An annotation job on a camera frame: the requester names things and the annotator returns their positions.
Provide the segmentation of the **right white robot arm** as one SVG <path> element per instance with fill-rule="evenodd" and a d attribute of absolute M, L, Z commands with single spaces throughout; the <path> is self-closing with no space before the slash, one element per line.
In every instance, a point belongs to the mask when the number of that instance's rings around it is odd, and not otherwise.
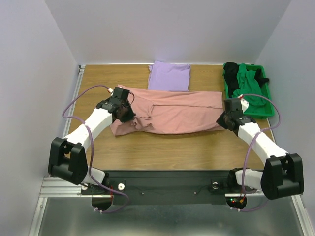
<path fill-rule="evenodd" d="M 230 171 L 226 180 L 227 188 L 232 192 L 240 189 L 260 190 L 269 200 L 299 195 L 304 192 L 302 158 L 290 154 L 274 143 L 259 125 L 244 111 L 249 103 L 243 99 L 225 100 L 224 112 L 217 119 L 217 124 L 232 131 L 238 138 L 249 145 L 248 152 L 254 151 L 264 165 L 262 171 L 247 168 L 249 157 L 244 165 Z"/>

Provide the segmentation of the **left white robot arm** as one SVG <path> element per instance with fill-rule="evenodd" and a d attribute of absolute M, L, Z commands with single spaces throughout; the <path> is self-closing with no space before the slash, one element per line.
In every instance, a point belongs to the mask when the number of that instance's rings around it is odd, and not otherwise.
<path fill-rule="evenodd" d="M 50 175 L 76 185 L 92 184 L 99 194 L 109 190 L 110 182 L 104 171 L 87 162 L 86 152 L 94 149 L 95 138 L 113 122 L 127 122 L 135 116 L 128 100 L 131 91 L 122 87 L 107 90 L 110 97 L 99 102 L 86 120 L 80 118 L 81 125 L 65 137 L 52 141 L 48 164 Z"/>

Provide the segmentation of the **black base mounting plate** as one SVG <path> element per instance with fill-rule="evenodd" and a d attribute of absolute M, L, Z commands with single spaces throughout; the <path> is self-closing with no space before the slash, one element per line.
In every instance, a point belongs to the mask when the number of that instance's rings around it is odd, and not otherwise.
<path fill-rule="evenodd" d="M 228 185 L 229 171 L 108 171 L 108 186 L 129 197 L 129 205 L 224 205 L 228 195 L 239 196 L 241 186 Z"/>

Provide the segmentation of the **green plastic bin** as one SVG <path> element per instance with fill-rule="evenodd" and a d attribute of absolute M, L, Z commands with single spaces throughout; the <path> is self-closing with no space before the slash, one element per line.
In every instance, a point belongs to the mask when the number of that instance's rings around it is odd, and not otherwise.
<path fill-rule="evenodd" d="M 245 64 L 245 65 L 246 65 L 246 68 L 249 69 L 249 70 L 256 70 L 258 68 L 262 69 L 262 74 L 263 74 L 263 76 L 266 77 L 263 66 L 256 65 L 256 64 Z M 269 82 L 265 83 L 261 87 L 261 91 L 262 91 L 262 94 L 263 94 L 264 98 L 271 99 L 268 83 Z M 232 92 L 228 91 L 228 86 L 227 86 L 227 84 L 225 82 L 225 79 L 224 79 L 224 86 L 225 86 L 226 98 L 231 99 Z M 256 94 L 244 94 L 244 96 L 261 97 L 260 95 L 256 95 Z M 248 113 L 248 112 L 245 111 L 244 114 L 247 115 L 247 116 L 251 116 L 254 119 L 266 119 L 266 118 L 270 118 L 270 117 L 272 117 L 274 115 L 274 108 L 273 108 L 273 105 L 270 102 L 267 101 L 266 105 L 264 106 L 263 113 L 253 114 L 253 113 Z"/>

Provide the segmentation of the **green t shirt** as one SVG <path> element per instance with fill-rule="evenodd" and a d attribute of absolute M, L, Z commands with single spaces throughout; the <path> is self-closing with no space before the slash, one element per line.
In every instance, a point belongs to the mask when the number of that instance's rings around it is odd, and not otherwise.
<path fill-rule="evenodd" d="M 236 74 L 238 88 L 232 92 L 231 98 L 236 98 L 244 94 L 263 96 L 261 86 L 264 82 L 260 81 L 260 74 L 261 70 L 249 70 L 244 63 L 240 64 Z M 256 96 L 245 96 L 244 98 L 249 103 L 246 112 L 253 114 L 263 113 L 264 106 L 267 103 L 266 100 Z"/>

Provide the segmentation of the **purple t shirt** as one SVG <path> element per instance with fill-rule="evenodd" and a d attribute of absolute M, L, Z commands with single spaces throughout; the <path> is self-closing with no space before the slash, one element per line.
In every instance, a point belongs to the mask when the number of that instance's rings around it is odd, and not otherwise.
<path fill-rule="evenodd" d="M 155 61 L 148 66 L 147 90 L 188 92 L 190 64 L 173 64 Z"/>

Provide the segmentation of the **black t shirt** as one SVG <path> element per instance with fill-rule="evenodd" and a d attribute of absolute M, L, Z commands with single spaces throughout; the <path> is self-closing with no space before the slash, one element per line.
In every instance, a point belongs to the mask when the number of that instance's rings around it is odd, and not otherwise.
<path fill-rule="evenodd" d="M 237 73 L 239 71 L 239 66 L 235 62 L 226 62 L 223 66 L 224 79 L 228 86 L 228 91 L 233 92 L 239 89 L 239 84 L 237 80 Z M 258 68 L 255 70 L 254 79 L 258 82 L 259 86 L 262 87 L 265 83 L 269 82 L 270 79 L 266 78 L 262 74 L 262 69 Z"/>

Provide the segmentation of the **pink printed t shirt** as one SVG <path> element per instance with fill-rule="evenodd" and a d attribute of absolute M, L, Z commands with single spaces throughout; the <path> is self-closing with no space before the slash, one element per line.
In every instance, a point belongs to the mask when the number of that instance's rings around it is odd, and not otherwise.
<path fill-rule="evenodd" d="M 128 87 L 135 113 L 133 120 L 116 120 L 110 128 L 114 136 L 144 131 L 155 134 L 187 134 L 221 130 L 217 119 L 223 113 L 218 91 L 170 92 Z"/>

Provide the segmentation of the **left aluminium rail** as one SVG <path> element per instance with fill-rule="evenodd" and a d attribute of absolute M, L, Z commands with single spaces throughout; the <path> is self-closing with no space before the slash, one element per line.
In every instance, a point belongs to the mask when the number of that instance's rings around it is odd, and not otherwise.
<path fill-rule="evenodd" d="M 78 95 L 85 67 L 86 66 L 84 64 L 78 66 L 78 68 L 79 68 L 78 76 L 75 80 L 75 86 L 71 92 L 71 97 L 70 97 L 70 100 L 67 102 L 67 104 L 69 104 L 70 101 L 72 101 Z M 67 181 L 64 181 L 62 179 L 49 176 L 49 177 L 45 177 L 43 179 L 39 196 L 42 198 L 80 197 L 81 196 L 81 186 L 74 185 L 74 184 L 67 182 Z"/>

